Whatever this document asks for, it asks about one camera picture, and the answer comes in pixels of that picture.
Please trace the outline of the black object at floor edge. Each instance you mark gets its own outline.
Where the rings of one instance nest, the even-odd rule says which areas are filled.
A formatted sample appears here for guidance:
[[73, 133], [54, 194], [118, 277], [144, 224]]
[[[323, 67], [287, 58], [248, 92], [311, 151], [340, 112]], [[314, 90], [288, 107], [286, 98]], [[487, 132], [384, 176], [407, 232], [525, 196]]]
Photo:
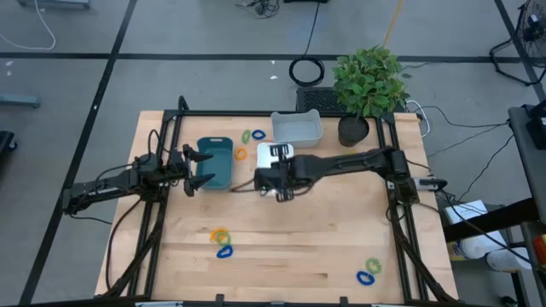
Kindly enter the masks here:
[[14, 132], [0, 130], [0, 155], [13, 152], [18, 147]]

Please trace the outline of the black perforated floor grille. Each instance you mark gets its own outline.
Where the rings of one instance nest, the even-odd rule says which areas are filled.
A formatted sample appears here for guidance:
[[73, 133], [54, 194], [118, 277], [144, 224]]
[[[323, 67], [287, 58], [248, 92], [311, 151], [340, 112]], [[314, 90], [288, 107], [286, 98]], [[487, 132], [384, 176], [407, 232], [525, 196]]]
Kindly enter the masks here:
[[336, 92], [331, 87], [301, 87], [296, 91], [296, 111], [343, 113], [345, 109], [338, 103]]

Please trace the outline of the black standing fan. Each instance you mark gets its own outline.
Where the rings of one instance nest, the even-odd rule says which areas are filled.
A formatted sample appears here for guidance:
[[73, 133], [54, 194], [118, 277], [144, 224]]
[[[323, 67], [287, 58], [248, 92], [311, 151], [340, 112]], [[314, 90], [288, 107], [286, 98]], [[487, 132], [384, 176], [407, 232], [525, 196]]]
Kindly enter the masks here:
[[[524, 86], [532, 86], [546, 77], [546, 0], [525, 0], [518, 11], [514, 33], [506, 41], [492, 47], [489, 56], [496, 72]], [[518, 78], [500, 68], [497, 53], [511, 45], [516, 48], [524, 64], [543, 69], [536, 81]]]

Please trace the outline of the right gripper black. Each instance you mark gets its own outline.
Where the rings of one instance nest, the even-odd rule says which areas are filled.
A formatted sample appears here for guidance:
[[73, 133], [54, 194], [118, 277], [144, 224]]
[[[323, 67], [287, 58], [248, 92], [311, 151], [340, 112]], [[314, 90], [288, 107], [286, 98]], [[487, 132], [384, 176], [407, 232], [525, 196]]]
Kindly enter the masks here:
[[289, 145], [269, 145], [271, 168], [257, 168], [254, 171], [254, 189], [275, 189], [276, 201], [286, 202], [293, 200], [294, 190], [298, 188], [296, 173], [298, 164], [294, 159], [280, 162], [288, 158]]

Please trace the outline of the grey flat floor object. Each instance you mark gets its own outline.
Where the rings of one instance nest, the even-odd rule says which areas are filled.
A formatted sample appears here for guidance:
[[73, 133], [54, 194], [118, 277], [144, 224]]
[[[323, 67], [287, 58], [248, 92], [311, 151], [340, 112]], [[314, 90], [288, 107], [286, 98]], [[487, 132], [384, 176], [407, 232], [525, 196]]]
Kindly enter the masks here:
[[15, 0], [21, 7], [27, 5], [60, 5], [67, 7], [81, 7], [90, 9], [90, 0]]

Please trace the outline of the white plastic bin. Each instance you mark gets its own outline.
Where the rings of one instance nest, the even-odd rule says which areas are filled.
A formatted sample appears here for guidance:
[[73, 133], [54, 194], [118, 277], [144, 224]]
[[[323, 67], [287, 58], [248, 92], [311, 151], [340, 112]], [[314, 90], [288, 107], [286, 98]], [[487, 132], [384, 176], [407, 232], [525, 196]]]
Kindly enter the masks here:
[[[294, 148], [291, 144], [288, 143], [276, 143], [276, 142], [261, 142], [257, 146], [257, 168], [270, 168], [270, 165], [274, 162], [278, 162], [278, 157], [273, 156], [272, 153], [270, 153], [270, 147], [275, 145], [287, 145], [288, 146], [288, 152], [285, 154], [287, 158], [291, 158], [294, 156]], [[261, 192], [261, 196], [270, 196], [274, 197], [276, 196], [276, 190], [267, 192]]]

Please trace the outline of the white paper sheet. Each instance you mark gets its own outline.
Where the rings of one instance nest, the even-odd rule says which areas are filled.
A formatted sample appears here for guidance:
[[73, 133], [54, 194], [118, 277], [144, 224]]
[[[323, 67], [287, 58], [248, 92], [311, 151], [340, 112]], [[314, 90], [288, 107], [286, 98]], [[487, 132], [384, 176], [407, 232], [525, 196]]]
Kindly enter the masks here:
[[470, 219], [486, 214], [488, 211], [481, 200], [476, 200], [460, 205], [447, 206], [444, 208], [444, 214], [449, 224], [455, 224], [462, 219]]

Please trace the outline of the grey plastic bin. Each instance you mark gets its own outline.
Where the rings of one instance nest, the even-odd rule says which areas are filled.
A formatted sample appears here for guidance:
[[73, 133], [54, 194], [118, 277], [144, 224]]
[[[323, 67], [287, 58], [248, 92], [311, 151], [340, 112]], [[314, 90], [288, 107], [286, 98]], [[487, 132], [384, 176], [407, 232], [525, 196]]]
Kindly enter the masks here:
[[273, 112], [270, 119], [276, 142], [286, 142], [294, 148], [312, 148], [322, 138], [321, 117], [316, 109], [306, 113]]

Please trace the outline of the teal plastic bin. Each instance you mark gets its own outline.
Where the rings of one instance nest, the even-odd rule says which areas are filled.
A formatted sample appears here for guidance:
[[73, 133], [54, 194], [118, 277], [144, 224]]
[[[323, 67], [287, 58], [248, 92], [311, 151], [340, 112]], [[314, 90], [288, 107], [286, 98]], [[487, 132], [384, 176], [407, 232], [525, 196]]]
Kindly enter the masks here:
[[202, 137], [197, 146], [200, 153], [212, 155], [197, 164], [197, 176], [214, 174], [202, 187], [205, 190], [228, 190], [233, 173], [233, 141], [228, 137]]

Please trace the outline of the grey floor bar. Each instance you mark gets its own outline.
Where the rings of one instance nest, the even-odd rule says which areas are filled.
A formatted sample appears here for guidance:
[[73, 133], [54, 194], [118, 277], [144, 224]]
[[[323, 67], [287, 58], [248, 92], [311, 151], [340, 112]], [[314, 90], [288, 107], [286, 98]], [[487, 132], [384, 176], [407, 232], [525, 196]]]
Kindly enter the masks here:
[[0, 106], [18, 106], [39, 108], [40, 100], [37, 96], [20, 96], [15, 94], [0, 94]]

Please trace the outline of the black device on side table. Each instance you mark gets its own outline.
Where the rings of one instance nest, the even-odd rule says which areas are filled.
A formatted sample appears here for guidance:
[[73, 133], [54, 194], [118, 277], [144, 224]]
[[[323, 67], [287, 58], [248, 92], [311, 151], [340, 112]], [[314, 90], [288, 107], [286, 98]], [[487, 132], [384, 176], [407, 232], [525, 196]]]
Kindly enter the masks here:
[[546, 150], [546, 99], [527, 110], [526, 128], [537, 149]]

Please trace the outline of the black beam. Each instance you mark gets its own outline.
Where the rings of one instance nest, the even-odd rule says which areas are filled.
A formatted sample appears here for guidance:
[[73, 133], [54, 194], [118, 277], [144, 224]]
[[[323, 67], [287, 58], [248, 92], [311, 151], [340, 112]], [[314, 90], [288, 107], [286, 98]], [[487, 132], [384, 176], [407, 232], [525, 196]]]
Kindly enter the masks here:
[[528, 198], [444, 228], [447, 242], [507, 229], [526, 222], [546, 224], [546, 199]]

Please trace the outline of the green plant in black pot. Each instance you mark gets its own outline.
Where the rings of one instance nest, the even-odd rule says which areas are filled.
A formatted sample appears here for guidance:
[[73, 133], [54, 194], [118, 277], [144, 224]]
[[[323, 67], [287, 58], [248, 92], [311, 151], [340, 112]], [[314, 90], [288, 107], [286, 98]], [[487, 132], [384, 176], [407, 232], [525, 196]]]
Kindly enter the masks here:
[[379, 119], [403, 107], [410, 97], [398, 57], [382, 46], [340, 56], [333, 73], [333, 91], [346, 110], [338, 123], [338, 140], [344, 147], [354, 147], [367, 137], [368, 118]]

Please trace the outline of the grey side table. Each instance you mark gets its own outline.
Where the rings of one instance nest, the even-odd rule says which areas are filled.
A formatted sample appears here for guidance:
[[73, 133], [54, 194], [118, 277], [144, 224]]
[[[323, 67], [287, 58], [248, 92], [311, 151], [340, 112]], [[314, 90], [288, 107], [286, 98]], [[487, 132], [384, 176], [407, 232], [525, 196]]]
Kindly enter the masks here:
[[546, 202], [546, 149], [538, 149], [532, 140], [524, 108], [511, 107], [508, 116], [531, 194], [537, 203]]

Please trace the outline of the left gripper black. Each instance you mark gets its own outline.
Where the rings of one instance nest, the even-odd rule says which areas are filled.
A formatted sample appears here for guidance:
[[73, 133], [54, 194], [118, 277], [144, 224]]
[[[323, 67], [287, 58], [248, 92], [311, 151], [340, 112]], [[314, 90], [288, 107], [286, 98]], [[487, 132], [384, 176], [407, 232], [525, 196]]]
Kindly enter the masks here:
[[168, 159], [168, 171], [170, 182], [183, 180], [183, 190], [188, 197], [193, 197], [195, 191], [215, 177], [214, 174], [192, 175], [190, 160], [199, 163], [211, 159], [211, 153], [198, 152], [188, 144], [183, 144], [183, 149], [173, 149]]

